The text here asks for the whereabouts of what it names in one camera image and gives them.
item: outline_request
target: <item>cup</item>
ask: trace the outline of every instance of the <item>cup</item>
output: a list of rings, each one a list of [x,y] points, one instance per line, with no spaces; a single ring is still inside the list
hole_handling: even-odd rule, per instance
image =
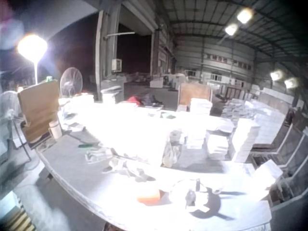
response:
[[[59,139],[62,136],[62,130],[58,120],[50,122],[49,127],[50,128],[48,128],[48,131],[55,140]]]

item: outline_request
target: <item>orange object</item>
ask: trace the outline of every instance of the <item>orange object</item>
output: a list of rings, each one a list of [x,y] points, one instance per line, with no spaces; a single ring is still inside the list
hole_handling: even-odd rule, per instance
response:
[[[154,205],[159,202],[160,198],[159,189],[146,185],[137,194],[137,201],[146,205]]]

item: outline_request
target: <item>ceiling light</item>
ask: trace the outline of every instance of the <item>ceiling light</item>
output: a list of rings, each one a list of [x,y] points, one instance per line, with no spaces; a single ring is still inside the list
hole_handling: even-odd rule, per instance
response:
[[[241,23],[246,24],[252,18],[252,15],[253,11],[249,8],[245,8],[237,15],[237,19]]]
[[[280,70],[271,72],[270,77],[273,81],[277,81],[282,78],[282,72]]]
[[[292,77],[292,78],[285,80],[284,83],[285,83],[285,87],[287,89],[296,88],[298,86],[298,81],[295,77]]]
[[[28,35],[19,42],[17,50],[34,63],[35,84],[38,84],[38,63],[47,50],[47,42],[37,35]]]
[[[228,35],[232,36],[237,31],[238,26],[236,24],[231,24],[225,28],[225,31]]]

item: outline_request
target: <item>electrical box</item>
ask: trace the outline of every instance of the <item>electrical box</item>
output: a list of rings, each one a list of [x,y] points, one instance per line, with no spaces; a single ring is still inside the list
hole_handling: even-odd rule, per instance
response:
[[[113,59],[111,70],[113,72],[121,72],[122,71],[122,60],[121,59]]]

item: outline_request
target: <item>red cloth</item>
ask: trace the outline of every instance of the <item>red cloth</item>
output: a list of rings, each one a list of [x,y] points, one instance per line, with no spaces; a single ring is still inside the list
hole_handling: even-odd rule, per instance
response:
[[[129,103],[135,103],[136,105],[140,106],[141,102],[140,99],[136,96],[131,96],[128,100],[126,100]]]

